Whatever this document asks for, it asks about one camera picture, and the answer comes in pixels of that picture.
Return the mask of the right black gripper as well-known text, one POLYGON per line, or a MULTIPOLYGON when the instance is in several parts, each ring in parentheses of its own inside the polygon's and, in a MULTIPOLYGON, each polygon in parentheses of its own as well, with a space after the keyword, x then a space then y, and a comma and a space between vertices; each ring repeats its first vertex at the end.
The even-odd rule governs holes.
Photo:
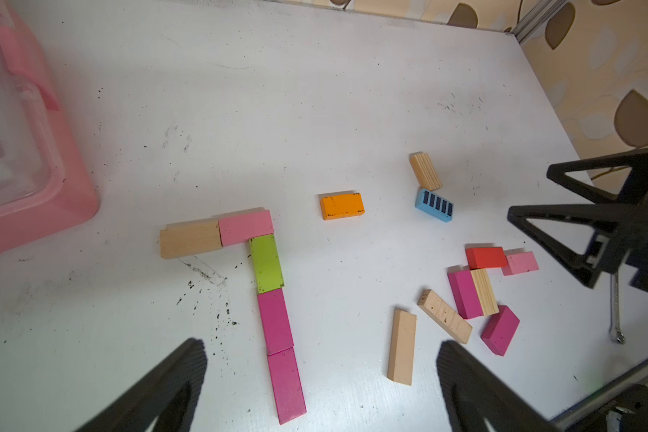
POLYGON ((648 293, 648 148, 554 164, 546 176, 595 204, 512 206, 508 221, 583 286, 626 264, 636 269, 630 285, 648 293), (626 171, 626 180, 613 194, 571 176, 595 170, 626 171), (640 204, 625 214, 624 205, 612 203, 640 204))

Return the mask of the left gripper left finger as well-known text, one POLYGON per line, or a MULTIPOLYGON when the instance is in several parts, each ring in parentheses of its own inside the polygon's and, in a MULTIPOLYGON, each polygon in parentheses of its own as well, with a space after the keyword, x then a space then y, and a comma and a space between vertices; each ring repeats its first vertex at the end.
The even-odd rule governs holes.
POLYGON ((188 431, 207 370, 203 340, 189 338, 81 431, 188 431))

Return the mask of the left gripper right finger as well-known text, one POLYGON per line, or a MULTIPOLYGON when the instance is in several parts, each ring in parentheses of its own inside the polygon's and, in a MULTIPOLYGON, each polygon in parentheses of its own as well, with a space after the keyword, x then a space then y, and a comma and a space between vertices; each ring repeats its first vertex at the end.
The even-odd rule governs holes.
POLYGON ((461 344, 443 342, 436 365, 453 431, 557 430, 461 344))

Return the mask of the green block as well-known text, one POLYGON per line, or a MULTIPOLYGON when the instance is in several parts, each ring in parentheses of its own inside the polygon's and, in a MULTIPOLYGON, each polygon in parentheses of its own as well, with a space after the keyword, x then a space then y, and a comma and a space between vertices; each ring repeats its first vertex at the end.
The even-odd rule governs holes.
POLYGON ((273 234, 249 241, 259 294, 284 287, 283 271, 273 234))

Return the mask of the blue striped block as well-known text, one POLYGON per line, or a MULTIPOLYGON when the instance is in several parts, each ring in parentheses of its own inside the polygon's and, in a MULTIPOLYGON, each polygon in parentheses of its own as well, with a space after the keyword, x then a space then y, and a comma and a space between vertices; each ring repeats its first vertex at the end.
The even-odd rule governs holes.
POLYGON ((425 188, 419 189, 415 208, 439 221, 450 222, 453 220, 453 203, 425 188))

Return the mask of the orange block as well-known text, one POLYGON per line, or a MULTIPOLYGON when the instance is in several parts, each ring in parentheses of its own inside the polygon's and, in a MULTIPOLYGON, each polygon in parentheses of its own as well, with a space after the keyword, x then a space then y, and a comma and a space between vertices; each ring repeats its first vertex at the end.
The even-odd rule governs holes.
POLYGON ((320 208, 324 221, 356 217, 365 213, 360 193, 324 196, 320 199, 320 208))

